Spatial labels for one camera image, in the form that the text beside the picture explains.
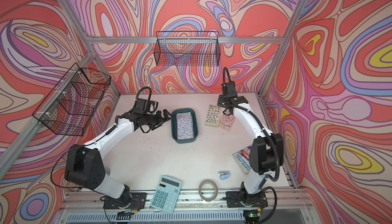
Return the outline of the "pink sticker sheet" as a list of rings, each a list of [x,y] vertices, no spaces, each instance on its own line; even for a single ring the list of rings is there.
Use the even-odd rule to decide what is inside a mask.
[[[220,118],[219,118],[218,127],[220,129],[224,129],[226,131],[230,131],[231,128],[233,127],[234,122],[235,122],[235,116],[234,115],[226,115],[225,113],[222,113]]]

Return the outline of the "white animal sticker sheet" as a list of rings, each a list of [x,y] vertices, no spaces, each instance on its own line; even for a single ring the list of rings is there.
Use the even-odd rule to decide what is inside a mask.
[[[204,125],[218,128],[219,119],[221,116],[220,114],[221,114],[221,107],[216,105],[209,105]]]

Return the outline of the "teal storage box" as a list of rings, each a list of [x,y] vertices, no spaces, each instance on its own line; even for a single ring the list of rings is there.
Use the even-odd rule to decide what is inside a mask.
[[[178,144],[195,142],[198,135],[198,123],[193,109],[177,109],[172,113],[172,138]]]

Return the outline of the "blue sticker sheet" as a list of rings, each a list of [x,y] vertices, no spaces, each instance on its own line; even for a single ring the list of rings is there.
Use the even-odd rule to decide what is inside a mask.
[[[188,140],[194,138],[193,118],[190,112],[178,113],[177,138],[178,140]]]

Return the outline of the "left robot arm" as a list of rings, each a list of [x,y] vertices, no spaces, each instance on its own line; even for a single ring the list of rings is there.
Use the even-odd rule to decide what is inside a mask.
[[[129,187],[106,173],[103,159],[114,146],[136,130],[148,127],[147,132],[151,132],[172,117],[166,109],[142,114],[129,111],[117,116],[110,129],[81,146],[70,148],[67,153],[65,180],[115,200],[130,200]]]

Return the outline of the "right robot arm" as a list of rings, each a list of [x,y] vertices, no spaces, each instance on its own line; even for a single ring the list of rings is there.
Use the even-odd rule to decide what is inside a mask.
[[[253,140],[249,154],[251,171],[242,186],[245,193],[257,194],[268,180],[277,182],[283,160],[283,137],[261,122],[243,96],[228,98],[221,94],[217,105],[224,108],[226,114],[234,115]]]

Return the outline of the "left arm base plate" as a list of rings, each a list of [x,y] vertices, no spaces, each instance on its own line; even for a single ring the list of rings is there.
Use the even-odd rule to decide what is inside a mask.
[[[114,199],[104,197],[103,209],[105,210],[141,210],[145,207],[147,200],[146,192],[130,192],[129,196]]]

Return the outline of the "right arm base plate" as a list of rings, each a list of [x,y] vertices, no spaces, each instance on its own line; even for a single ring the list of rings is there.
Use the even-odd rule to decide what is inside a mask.
[[[264,192],[257,194],[248,194],[245,191],[227,191],[223,198],[227,202],[229,208],[261,208],[268,206],[268,202]]]

